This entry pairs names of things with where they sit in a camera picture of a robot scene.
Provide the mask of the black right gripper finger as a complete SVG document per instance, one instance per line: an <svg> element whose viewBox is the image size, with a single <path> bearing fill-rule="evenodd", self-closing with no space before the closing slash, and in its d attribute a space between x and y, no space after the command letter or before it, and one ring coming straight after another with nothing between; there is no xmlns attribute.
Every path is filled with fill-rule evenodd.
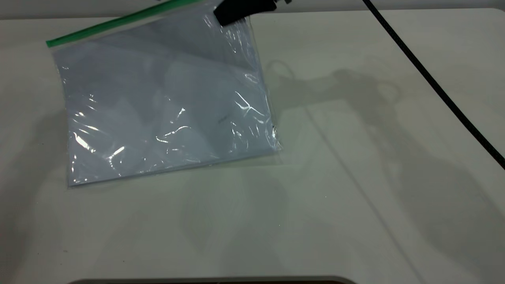
<svg viewBox="0 0 505 284"><path fill-rule="evenodd" d="M251 15L275 11L275 0L224 0L213 11L218 23L228 26Z"/></svg>

